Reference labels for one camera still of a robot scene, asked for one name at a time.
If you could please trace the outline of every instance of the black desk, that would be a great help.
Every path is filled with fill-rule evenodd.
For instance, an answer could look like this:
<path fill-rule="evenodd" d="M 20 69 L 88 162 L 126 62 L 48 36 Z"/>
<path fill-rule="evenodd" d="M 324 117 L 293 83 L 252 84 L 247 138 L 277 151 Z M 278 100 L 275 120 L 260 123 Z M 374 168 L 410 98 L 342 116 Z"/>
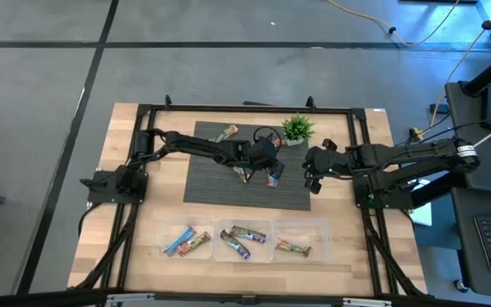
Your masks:
<path fill-rule="evenodd" d="M 445 90 L 454 126 L 480 120 L 480 97 L 472 98 L 465 95 L 457 83 L 446 84 Z M 475 143 L 490 132 L 490 130 L 481 128 L 480 125 L 471 125 L 456 130 L 455 134 L 466 141 Z M 476 150 L 481 157 L 481 165 L 476 171 L 465 175 L 465 183 L 469 188 L 491 191 L 491 138 Z"/>
<path fill-rule="evenodd" d="M 491 272 L 474 221 L 476 216 L 491 216 L 491 192 L 452 188 L 451 195 L 464 251 L 464 278 L 475 293 L 491 295 Z"/>

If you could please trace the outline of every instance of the gray concrete floor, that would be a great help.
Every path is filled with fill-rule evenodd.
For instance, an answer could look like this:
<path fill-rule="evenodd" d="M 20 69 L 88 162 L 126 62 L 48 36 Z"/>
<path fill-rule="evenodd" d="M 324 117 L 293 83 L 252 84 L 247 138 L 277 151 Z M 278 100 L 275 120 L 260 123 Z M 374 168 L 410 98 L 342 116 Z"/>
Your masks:
<path fill-rule="evenodd" d="M 110 2 L 0 0 L 0 40 L 97 41 Z M 390 21 L 407 41 L 425 37 L 450 8 L 396 0 L 339 3 Z M 482 4 L 491 16 L 491 0 Z M 430 42 L 470 43 L 482 20 L 474 6 L 459 6 Z M 121 0 L 109 40 L 389 42 L 371 21 L 321 0 Z M 490 42 L 488 35 L 481 42 Z M 91 176 L 97 165 L 114 102 L 162 102 L 169 94 L 177 104 L 249 100 L 299 106 L 313 96 L 318 106 L 385 108 L 400 142 L 409 127 L 428 124 L 427 108 L 463 53 L 375 47 L 106 49 L 32 291 L 66 286 L 87 194 L 78 179 Z M 93 54 L 93 49 L 0 49 L 0 193 L 8 198 L 0 206 L 0 295 L 13 291 Z M 490 63 L 491 51 L 474 51 L 453 80 L 473 78 Z M 422 248 L 420 254 L 431 294 L 491 304 L 490 297 L 452 288 L 460 276 L 448 252 Z M 442 265 L 451 269 L 433 274 Z"/>

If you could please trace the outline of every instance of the clear plastic bin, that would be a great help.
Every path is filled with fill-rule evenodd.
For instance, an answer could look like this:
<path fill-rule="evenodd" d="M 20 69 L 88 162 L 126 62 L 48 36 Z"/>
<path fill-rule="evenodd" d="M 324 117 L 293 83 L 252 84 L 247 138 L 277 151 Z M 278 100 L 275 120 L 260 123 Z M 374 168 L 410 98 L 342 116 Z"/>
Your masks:
<path fill-rule="evenodd" d="M 221 240 L 221 231 L 226 230 L 228 233 L 234 226 L 255 230 L 266 235 L 264 243 L 255 242 L 244 238 L 236 238 L 250 252 L 249 259 L 243 259 L 237 251 Z M 220 262 L 242 262 L 242 263 L 269 263 L 274 255 L 274 236 L 272 223 L 262 220 L 231 220 L 222 219 L 215 223 L 215 245 L 213 256 L 216 261 Z"/>
<path fill-rule="evenodd" d="M 274 225 L 274 248 L 278 238 L 300 247 L 312 247 L 306 258 L 300 252 L 274 250 L 273 262 L 326 263 L 333 260 L 331 224 L 325 218 L 282 219 Z"/>
<path fill-rule="evenodd" d="M 171 257 L 166 256 L 164 249 L 173 243 L 185 231 L 187 226 L 191 226 L 196 230 L 196 234 L 190 240 L 207 232 L 211 240 L 197 246 L 192 251 L 186 253 L 183 257 L 175 252 Z M 164 220 L 156 220 L 154 222 L 155 242 L 154 253 L 156 258 L 166 259 L 207 259 L 213 253 L 213 241 L 216 239 L 213 236 L 213 221 L 208 217 L 176 217 Z"/>

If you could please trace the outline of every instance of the wooden tabletop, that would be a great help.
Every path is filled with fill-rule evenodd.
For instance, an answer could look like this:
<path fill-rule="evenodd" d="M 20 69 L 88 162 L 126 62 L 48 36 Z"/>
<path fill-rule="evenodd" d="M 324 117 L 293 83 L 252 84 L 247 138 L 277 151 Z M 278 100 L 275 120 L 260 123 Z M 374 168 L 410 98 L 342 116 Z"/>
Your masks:
<path fill-rule="evenodd" d="M 125 162 L 136 118 L 137 104 L 117 103 L 109 122 L 99 167 L 114 170 Z M 383 109 L 366 109 L 372 143 L 393 145 L 388 119 Z M 196 121 L 280 125 L 292 114 L 157 112 L 155 126 L 194 134 Z M 346 117 L 334 114 L 310 114 L 315 123 L 311 146 L 321 145 L 324 138 L 338 144 L 339 151 L 349 146 Z M 361 128 L 356 123 L 358 140 Z M 349 181 L 323 180 L 323 189 L 311 194 L 311 211 L 276 210 L 241 206 L 214 206 L 183 203 L 189 155 L 171 153 L 164 159 L 147 164 L 149 173 L 145 201 L 140 205 L 132 244 L 125 288 L 131 291 L 168 291 L 182 293 L 256 293 L 303 295 L 373 295 L 365 234 L 361 213 L 355 207 Z M 103 204 L 84 220 L 69 286 L 81 282 L 107 249 L 113 225 L 115 205 Z M 426 291 L 424 276 L 414 240 L 413 227 L 400 211 L 386 210 L 385 220 L 391 251 L 397 263 L 415 286 Z M 329 264 L 239 264 L 207 260 L 175 260 L 154 256 L 153 224 L 160 218 L 207 216 L 218 219 L 264 219 L 324 217 L 332 226 L 334 260 Z M 115 285 L 118 261 L 113 264 L 110 285 Z M 388 292 L 385 269 L 378 255 L 383 290 Z"/>

